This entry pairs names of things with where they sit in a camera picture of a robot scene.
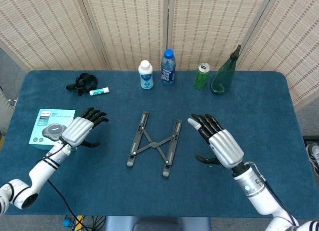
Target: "blue tablecloth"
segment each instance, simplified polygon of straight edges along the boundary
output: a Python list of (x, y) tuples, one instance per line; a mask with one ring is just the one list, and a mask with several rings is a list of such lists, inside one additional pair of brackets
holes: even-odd
[[(232, 179), (231, 170), (208, 166), (195, 154), (213, 154), (187, 123), (191, 113), (213, 114), (237, 140), (245, 161), (254, 161), (277, 195), (297, 218), (319, 214), (319, 198), (287, 82), (277, 72), (236, 72), (230, 92), (216, 96), (207, 85), (193, 87), (194, 71), (176, 72), (172, 85), (163, 85), (154, 72), (154, 87), (143, 90), (137, 72), (89, 71), (99, 88), (110, 93), (96, 96), (67, 91), (82, 71), (30, 72), (4, 147), (0, 152), (0, 181), (21, 179), (46, 151), (28, 144), (40, 108), (87, 107), (108, 113), (110, 122), (94, 129), (87, 140), (100, 141), (94, 149), (79, 147), (61, 165), (51, 181), (77, 214), (109, 216), (260, 217)], [(156, 149), (139, 154), (133, 168), (126, 162), (144, 110), (150, 112), (147, 131), (154, 141), (172, 134), (176, 119), (183, 120), (174, 163), (168, 179), (162, 177), (163, 160)], [(143, 138), (141, 145), (147, 141)], [(67, 214), (58, 194), (45, 184), (37, 201), (8, 214)]]

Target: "white plastic bottle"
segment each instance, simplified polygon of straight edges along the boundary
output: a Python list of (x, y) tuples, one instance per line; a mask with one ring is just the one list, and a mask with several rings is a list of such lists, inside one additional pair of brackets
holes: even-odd
[(142, 60), (139, 66), (139, 74), (141, 79), (141, 87), (149, 90), (153, 87), (153, 67), (148, 60)]

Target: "shoe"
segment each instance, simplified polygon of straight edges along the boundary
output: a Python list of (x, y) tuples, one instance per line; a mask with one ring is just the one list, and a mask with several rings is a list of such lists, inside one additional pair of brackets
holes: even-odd
[(319, 177), (319, 145), (312, 143), (306, 147), (310, 163), (313, 165), (315, 173)]

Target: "woven panel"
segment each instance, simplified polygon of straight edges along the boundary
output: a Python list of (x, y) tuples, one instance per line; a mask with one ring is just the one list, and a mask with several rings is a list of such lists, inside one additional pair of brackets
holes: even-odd
[(319, 0), (277, 0), (238, 68), (276, 70), (294, 104), (319, 91)]
[(76, 0), (0, 0), (0, 23), (30, 70), (103, 68)]
[(247, 33), (264, 0), (175, 0), (172, 48), (177, 69), (216, 70)]
[(163, 0), (88, 0), (113, 70), (160, 70)]

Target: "green soda can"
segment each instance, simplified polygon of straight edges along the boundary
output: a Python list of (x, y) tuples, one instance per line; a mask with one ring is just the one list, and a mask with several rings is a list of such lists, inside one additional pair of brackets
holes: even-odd
[(202, 63), (199, 65), (197, 69), (197, 76), (194, 81), (194, 87), (196, 89), (202, 89), (206, 85), (206, 81), (208, 79), (208, 74), (209, 74), (210, 66), (207, 63)]

